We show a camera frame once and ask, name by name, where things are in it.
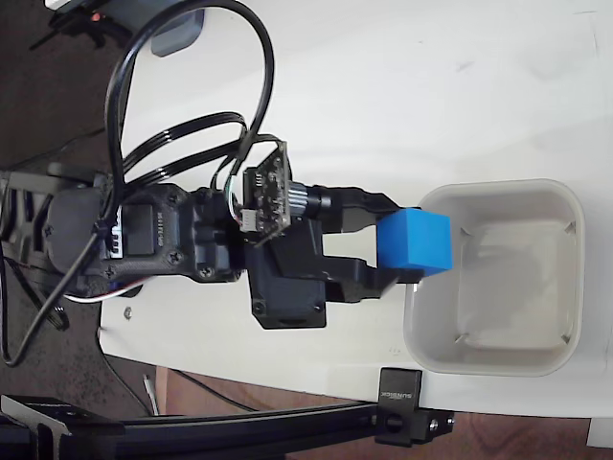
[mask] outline square container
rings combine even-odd
[[[440,373],[544,376],[579,342],[584,217],[548,179],[441,187],[420,207],[451,218],[453,266],[407,289],[404,339]]]

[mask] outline white table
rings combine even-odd
[[[613,417],[613,2],[607,0],[253,0],[277,56],[263,130],[288,142],[305,183],[355,185],[415,205],[443,184],[549,177],[586,218],[583,329],[571,360],[544,378],[425,373],[420,403],[459,411]],[[253,115],[261,51],[237,16],[207,15],[175,55],[143,52],[125,151],[219,110]],[[235,136],[220,127],[173,143],[135,177]],[[255,164],[266,151],[250,157]],[[212,167],[177,176],[193,190]],[[366,242],[369,250],[361,250]],[[326,240],[329,254],[375,261],[375,232]],[[404,287],[331,304],[323,330],[265,331],[246,276],[203,286],[158,278],[104,303],[106,353],[279,388],[376,401],[381,366],[419,368],[402,338]],[[132,308],[131,320],[124,318]]]

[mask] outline gray object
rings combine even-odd
[[[155,396],[155,386],[153,380],[147,375],[143,374],[143,383],[145,384],[145,390],[151,400],[151,407],[153,407],[153,415],[160,415],[160,408],[157,404],[157,397]]]
[[[99,12],[136,33],[158,12],[179,2],[180,0],[111,0],[100,7]],[[82,3],[83,0],[72,0],[59,11],[68,12]],[[203,25],[204,10],[184,14],[171,21],[151,40],[151,52],[161,58],[187,48],[200,36]]]

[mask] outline screw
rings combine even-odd
[[[213,275],[215,275],[215,269],[210,268],[210,267],[205,267],[205,268],[202,268],[200,271],[198,271],[198,274],[202,278],[211,278]]]
[[[253,303],[253,313],[255,314],[264,313],[264,305],[262,302],[258,301],[258,302]]]
[[[183,254],[181,254],[180,252],[172,251],[171,253],[169,253],[168,261],[172,265],[178,265],[182,260],[183,260]]]

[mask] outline blue block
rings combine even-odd
[[[376,223],[377,266],[417,268],[425,276],[453,268],[451,220],[407,208]]]

